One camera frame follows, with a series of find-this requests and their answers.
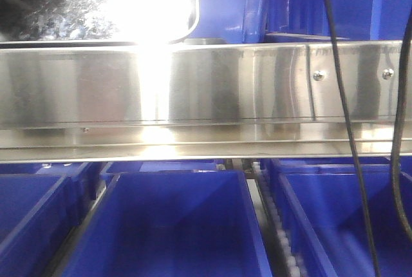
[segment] reflective surface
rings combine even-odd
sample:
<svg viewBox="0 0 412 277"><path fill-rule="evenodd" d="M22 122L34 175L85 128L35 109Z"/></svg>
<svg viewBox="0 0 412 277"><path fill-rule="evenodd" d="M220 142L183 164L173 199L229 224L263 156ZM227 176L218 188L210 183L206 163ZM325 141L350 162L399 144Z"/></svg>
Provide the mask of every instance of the reflective surface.
<svg viewBox="0 0 412 277"><path fill-rule="evenodd" d="M390 152L399 50L340 45L361 155ZM3 49L0 99L3 162L350 154L329 44Z"/></svg>
<svg viewBox="0 0 412 277"><path fill-rule="evenodd" d="M2 128L312 116L303 45L0 50L0 99Z"/></svg>
<svg viewBox="0 0 412 277"><path fill-rule="evenodd" d="M0 0L2 41L173 41L190 34L198 0Z"/></svg>

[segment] metal rail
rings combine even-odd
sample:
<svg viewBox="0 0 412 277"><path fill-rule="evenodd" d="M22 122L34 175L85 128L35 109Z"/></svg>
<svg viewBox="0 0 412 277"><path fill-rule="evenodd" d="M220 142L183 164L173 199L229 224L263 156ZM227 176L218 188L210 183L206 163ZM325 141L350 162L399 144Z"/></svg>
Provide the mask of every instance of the metal rail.
<svg viewBox="0 0 412 277"><path fill-rule="evenodd" d="M350 155L330 44L66 45L0 50L1 162ZM387 155L400 42L339 51L359 152Z"/></svg>

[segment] crumpled foil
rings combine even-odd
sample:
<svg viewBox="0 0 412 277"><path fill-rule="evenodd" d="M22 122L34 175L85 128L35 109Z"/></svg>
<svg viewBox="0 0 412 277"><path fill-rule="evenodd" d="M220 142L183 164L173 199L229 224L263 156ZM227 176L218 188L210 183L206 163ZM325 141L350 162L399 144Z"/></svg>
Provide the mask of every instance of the crumpled foil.
<svg viewBox="0 0 412 277"><path fill-rule="evenodd" d="M136 7L136 0L121 0L126 8ZM110 40L118 39L133 30L132 26L121 27L113 20L108 5L113 0L37 0L33 10L2 9L0 3L0 34L7 41L62 41L62 40ZM123 18L139 17L139 13L120 14ZM187 29L187 20L183 28Z"/></svg>

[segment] bright light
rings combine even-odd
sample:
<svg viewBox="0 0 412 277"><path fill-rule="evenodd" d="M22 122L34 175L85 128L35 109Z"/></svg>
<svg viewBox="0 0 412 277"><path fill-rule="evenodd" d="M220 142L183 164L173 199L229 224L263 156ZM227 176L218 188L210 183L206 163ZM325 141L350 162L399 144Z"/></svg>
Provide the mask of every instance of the bright light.
<svg viewBox="0 0 412 277"><path fill-rule="evenodd" d="M102 11L119 29L115 39L159 43L187 33L191 0L107 0Z"/></svg>
<svg viewBox="0 0 412 277"><path fill-rule="evenodd" d="M143 129L141 140L147 144L170 144L174 142L174 135L167 128L149 126Z"/></svg>

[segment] metal rivet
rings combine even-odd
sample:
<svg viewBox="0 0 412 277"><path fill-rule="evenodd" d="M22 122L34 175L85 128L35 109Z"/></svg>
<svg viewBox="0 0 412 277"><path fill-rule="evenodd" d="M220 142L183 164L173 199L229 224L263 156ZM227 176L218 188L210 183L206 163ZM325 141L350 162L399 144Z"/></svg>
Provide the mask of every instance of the metal rivet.
<svg viewBox="0 0 412 277"><path fill-rule="evenodd" d="M314 71L314 80L319 82L324 79L325 75L326 75L325 71L321 71L321 70Z"/></svg>
<svg viewBox="0 0 412 277"><path fill-rule="evenodd" d="M382 77L386 80L390 79L395 71L393 71L393 69L385 69L384 73L382 74Z"/></svg>

